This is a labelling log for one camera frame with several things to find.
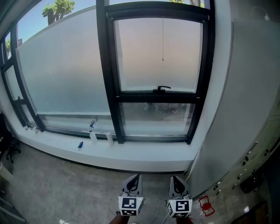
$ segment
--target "chair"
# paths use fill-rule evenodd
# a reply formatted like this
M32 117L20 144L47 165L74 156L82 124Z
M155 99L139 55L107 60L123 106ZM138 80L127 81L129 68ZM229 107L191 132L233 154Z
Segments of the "chair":
M14 163L12 159L13 152L17 151L18 153L21 153L21 151L15 148L16 145L19 145L19 142L13 138L12 133L8 130L4 114L0 114L0 136L2 139L0 141L0 151L2 151L3 154L5 150L8 150L6 158L9 160L10 156L11 163Z

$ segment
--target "window latch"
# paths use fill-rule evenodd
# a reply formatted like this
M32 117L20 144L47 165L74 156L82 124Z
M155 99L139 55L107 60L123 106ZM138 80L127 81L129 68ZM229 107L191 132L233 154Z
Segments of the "window latch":
M157 89L153 90L153 93L158 93L158 94L165 93L165 89L161 89L161 88L171 89L171 87L169 86L158 86Z

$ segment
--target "black window frame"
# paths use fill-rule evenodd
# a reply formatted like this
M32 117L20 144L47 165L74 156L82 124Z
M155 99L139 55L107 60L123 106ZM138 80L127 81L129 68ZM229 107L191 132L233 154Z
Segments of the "black window frame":
M76 137L89 138L89 132L60 129L45 126L37 114L29 95L24 77L22 75L20 61L18 58L18 22L28 13L40 0L29 4L20 15L11 23L9 30L2 37L0 44L3 50L0 52L0 69L2 79L9 100L19 118L22 126L38 127L40 131L65 134ZM112 134L114 140L119 144L125 141L134 142L186 142L190 144L196 131L204 101L206 98L215 44L215 9L214 0L205 0L205 8L171 2L129 2L109 5L109 0L96 0L96 17L98 43L101 58L101 66L105 89L110 108L111 118L115 129ZM152 91L120 91L119 75L116 58L116 46L114 37L114 20L128 18L173 18L203 23L203 45L200 62L199 79L195 93L167 91L164 94L157 94ZM10 32L11 57L6 58L5 37ZM17 82L23 99L14 100L5 77L5 72L14 66ZM189 103L195 104L192 120L187 135L179 136L137 136L125 135L121 115L120 103L145 102L145 103ZM26 105L36 125L28 121L22 105ZM105 133L97 133L98 139L107 139Z
M5 38L6 36L10 33L10 48L11 48L11 57L8 59L7 58L7 53L6 53L6 41ZM30 110L31 107L31 103L29 100L27 100L28 95L25 92L25 90L23 90L21 88L21 85L23 85L23 81L22 78L20 77L20 73L19 73L19 68L18 68L18 62L17 62L17 56L16 56L16 48L18 47L18 41L17 41L18 37L17 37L17 33L14 32L14 23L12 23L12 25L10 26L10 28L5 32L3 38L0 41L1 44L1 51L0 51L0 70L1 70L1 76L3 79L3 83L8 95L8 98L12 104L12 107L21 123L22 126L27 126L27 127L38 127L40 129L40 131L44 131L43 126L41 125L40 121L38 120L38 116L36 116L36 111L34 110ZM7 82L6 79L6 75L5 72L10 69L12 66L14 66L14 71L15 71L15 75L16 75L16 79L17 79L17 83L19 85L21 94L23 99L13 99L12 93L9 89L9 84ZM33 120L35 121L36 125L33 123L30 123L30 121L28 120L22 106L26 105Z
M191 144L205 102L214 56L214 1L209 0L205 3L205 7L206 8L201 8L193 5L160 1L106 5L106 2L97 0L96 10L101 65L110 113L112 118L114 116L113 125L119 144L123 144L128 140L145 142L186 142L187 144ZM202 54L195 93L166 91L165 93L158 94L154 93L152 90L121 91L113 22L133 18L171 18L203 24ZM181 136L126 135L124 133L123 118L121 117L121 108L119 104L127 102L195 104L188 133Z

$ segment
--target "red object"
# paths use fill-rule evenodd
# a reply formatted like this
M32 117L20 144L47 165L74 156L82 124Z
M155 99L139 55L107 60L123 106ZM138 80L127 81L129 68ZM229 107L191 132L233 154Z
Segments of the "red object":
M204 196L198 201L206 217L212 215L215 212L214 208L211 207L211 203L209 202L208 196Z

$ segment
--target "cord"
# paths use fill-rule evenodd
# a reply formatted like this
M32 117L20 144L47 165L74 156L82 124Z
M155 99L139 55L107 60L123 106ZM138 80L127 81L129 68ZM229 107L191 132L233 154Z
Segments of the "cord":
M163 18L162 18L162 61L165 59L163 58Z
M270 17L268 16L267 11L266 11L263 7L259 7L259 6L254 6L254 7L252 8L252 10L251 10L251 17L253 16L253 11L254 11L254 9L256 9L256 8L264 10L265 13L266 13L264 19L267 20L267 21L270 21Z
M169 214L167 213L167 215L165 216L165 218L164 218L164 220L162 221L162 223L161 224L163 224L164 222L165 222L165 220L167 219L167 216L168 216Z
M194 168L194 166L196 165L197 159L198 159L198 157L199 157L199 155L200 155L200 150L201 150L201 148L202 148L203 143L204 143L204 142L202 142L202 144L201 144L201 146L200 146L200 148L199 148L199 150L198 150L198 152L197 152L197 154L196 154L196 156L195 156L195 158L194 158L194 161L192 162L191 170L190 170L189 175L188 175L187 179L185 180L185 182L186 182L186 181L189 179L189 177L191 176L191 173L192 173L192 171L193 171L193 168Z
M81 223L83 223L83 224L85 224L84 222L82 222L82 221L80 221L80 220L78 220L78 219L69 219L69 220L67 220L66 222L69 222L70 220L76 220L76 221L78 221L78 222L81 222Z

